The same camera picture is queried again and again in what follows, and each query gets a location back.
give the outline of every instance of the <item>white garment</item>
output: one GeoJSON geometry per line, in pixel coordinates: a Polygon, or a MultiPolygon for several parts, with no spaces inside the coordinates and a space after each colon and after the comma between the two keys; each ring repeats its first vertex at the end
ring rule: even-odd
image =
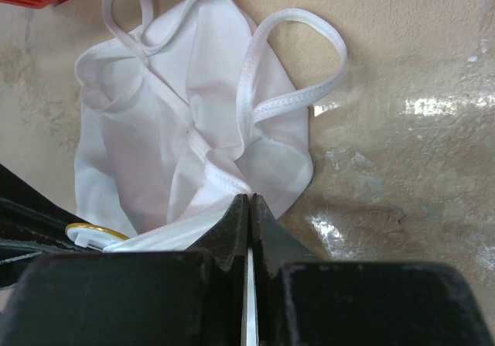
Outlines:
{"type": "Polygon", "coordinates": [[[347,50],[327,22],[301,9],[258,28],[232,0],[185,0],[76,62],[81,137],[77,215],[131,238],[106,252],[186,248],[236,194],[263,195],[276,218],[312,177],[306,106],[343,74],[347,50]],[[283,21],[304,22],[340,54],[327,81],[295,91],[266,42],[283,21]]]}

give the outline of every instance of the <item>white cloth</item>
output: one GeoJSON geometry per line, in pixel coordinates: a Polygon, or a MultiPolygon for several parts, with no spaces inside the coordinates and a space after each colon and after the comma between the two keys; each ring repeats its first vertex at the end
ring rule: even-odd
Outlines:
{"type": "Polygon", "coordinates": [[[339,33],[301,9],[258,28],[232,0],[185,0],[122,31],[76,62],[81,136],[77,215],[131,238],[106,252],[182,249],[223,215],[235,194],[263,195],[276,218],[312,177],[306,106],[343,74],[339,33]],[[283,21],[304,22],[340,55],[328,80],[295,91],[266,42],[283,21]]]}

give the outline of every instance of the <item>stained surface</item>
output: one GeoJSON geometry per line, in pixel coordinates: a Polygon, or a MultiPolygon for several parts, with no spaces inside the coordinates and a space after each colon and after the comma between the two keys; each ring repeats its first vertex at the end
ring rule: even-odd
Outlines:
{"type": "MultiPolygon", "coordinates": [[[[156,14],[181,0],[156,0],[156,14]]],[[[495,0],[235,0],[256,22],[289,7],[330,21],[350,52],[311,111],[315,173],[282,222],[320,255],[448,262],[495,329],[495,0]]],[[[137,0],[116,0],[127,29],[137,0]]],[[[0,5],[0,163],[70,211],[80,129],[75,59],[110,38],[100,0],[0,5]]],[[[309,27],[271,44],[297,87],[336,67],[309,27]]]]}

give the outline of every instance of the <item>white strap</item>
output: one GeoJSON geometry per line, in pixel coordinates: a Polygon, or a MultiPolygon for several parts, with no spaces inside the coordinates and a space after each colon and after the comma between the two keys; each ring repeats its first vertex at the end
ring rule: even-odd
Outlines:
{"type": "Polygon", "coordinates": [[[114,34],[114,36],[121,41],[121,43],[132,50],[135,55],[143,61],[146,61],[146,53],[141,47],[141,43],[139,40],[141,39],[141,34],[146,30],[149,24],[153,21],[153,4],[152,0],[139,0],[141,3],[141,13],[142,13],[142,24],[141,29],[138,31],[136,35],[136,39],[131,36],[129,33],[122,30],[115,23],[114,18],[111,15],[111,8],[114,0],[103,0],[102,1],[102,13],[103,13],[103,22],[108,27],[110,32],[114,34]]]}
{"type": "Polygon", "coordinates": [[[251,126],[261,120],[282,115],[298,108],[309,106],[330,93],[339,83],[347,61],[347,48],[340,34],[325,20],[303,9],[283,9],[267,17],[256,29],[251,43],[247,48],[241,78],[237,86],[237,120],[241,134],[242,147],[249,141],[251,126]],[[322,83],[303,88],[290,94],[283,94],[260,103],[252,108],[252,101],[256,90],[255,82],[258,68],[263,57],[268,34],[279,23],[284,21],[302,22],[311,26],[318,33],[325,36],[335,46],[340,65],[337,71],[322,83]]]}

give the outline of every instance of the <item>yellow ring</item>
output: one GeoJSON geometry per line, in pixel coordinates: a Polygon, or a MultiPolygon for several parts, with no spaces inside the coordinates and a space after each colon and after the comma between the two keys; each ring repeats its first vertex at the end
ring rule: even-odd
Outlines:
{"type": "Polygon", "coordinates": [[[90,230],[98,230],[102,232],[106,232],[107,234],[113,235],[117,238],[120,238],[122,240],[127,240],[129,239],[128,236],[125,236],[124,234],[121,234],[118,231],[112,230],[110,228],[104,228],[103,226],[98,226],[96,224],[85,224],[82,222],[77,222],[75,224],[68,224],[67,227],[65,228],[65,233],[67,234],[67,231],[69,231],[70,228],[89,228],[90,230]]]}

